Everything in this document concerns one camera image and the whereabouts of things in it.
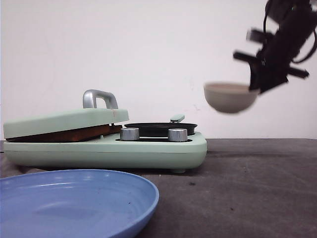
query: mint green toy stove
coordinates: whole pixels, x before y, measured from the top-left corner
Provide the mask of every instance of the mint green toy stove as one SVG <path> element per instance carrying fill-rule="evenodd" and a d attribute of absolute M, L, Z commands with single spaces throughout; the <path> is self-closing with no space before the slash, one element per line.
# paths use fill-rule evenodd
<path fill-rule="evenodd" d="M 96 98 L 103 98 L 107 108 L 96 107 Z M 207 143 L 199 132 L 187 135 L 177 128 L 182 115 L 175 116 L 173 129 L 166 137 L 143 137 L 138 128 L 121 128 L 105 134 L 105 127 L 129 120 L 128 112 L 117 108 L 111 93 L 88 90 L 83 97 L 84 108 L 51 116 L 11 121 L 4 124 L 4 152 L 7 158 L 23 166 L 60 168 L 149 168 L 171 169 L 183 173 L 201 165 Z M 94 138 L 78 142 L 40 142 L 38 136 L 50 140 L 63 132 L 102 128 Z M 59 135 L 64 140 L 67 134 Z"/>

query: white bowl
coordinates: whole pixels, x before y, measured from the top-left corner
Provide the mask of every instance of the white bowl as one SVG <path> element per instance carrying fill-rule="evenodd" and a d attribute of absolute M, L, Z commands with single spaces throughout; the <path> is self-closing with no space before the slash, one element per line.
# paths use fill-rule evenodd
<path fill-rule="evenodd" d="M 206 83 L 205 99 L 222 113 L 238 113 L 251 106 L 260 90 L 249 91 L 249 86 L 238 83 Z"/>

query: white backdrop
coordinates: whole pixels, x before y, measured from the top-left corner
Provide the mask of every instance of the white backdrop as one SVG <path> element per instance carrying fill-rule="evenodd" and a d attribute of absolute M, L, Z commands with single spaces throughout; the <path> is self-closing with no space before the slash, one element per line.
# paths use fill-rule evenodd
<path fill-rule="evenodd" d="M 205 82 L 249 83 L 248 65 L 232 53 L 260 47 L 245 35 L 262 28 L 265 3 L 2 0 L 1 128 L 6 120 L 80 108 L 83 92 L 99 89 L 116 96 L 130 122 L 184 113 L 206 138 L 316 139 L 317 54 L 301 65 L 311 74 L 306 81 L 289 77 L 245 112 L 221 114 L 205 101 Z"/>

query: stove lid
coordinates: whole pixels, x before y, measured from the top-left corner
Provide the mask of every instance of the stove lid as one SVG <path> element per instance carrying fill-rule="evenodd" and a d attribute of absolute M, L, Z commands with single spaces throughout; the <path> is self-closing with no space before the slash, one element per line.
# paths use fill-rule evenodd
<path fill-rule="evenodd" d="M 105 100 L 106 109 L 95 108 L 96 97 Z M 128 111 L 117 108 L 115 97 L 111 93 L 88 90 L 83 97 L 83 106 L 83 109 L 5 122 L 4 137 L 37 135 L 129 120 Z"/>

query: gray table surface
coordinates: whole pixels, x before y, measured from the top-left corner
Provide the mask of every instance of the gray table surface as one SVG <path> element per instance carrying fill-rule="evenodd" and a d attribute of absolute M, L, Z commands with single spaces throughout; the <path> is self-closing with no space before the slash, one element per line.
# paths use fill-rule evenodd
<path fill-rule="evenodd" d="M 122 170 L 160 192 L 137 238 L 317 237 L 317 140 L 211 139 L 208 147 L 204 163 L 182 175 Z M 44 170 L 1 153 L 2 178 Z"/>

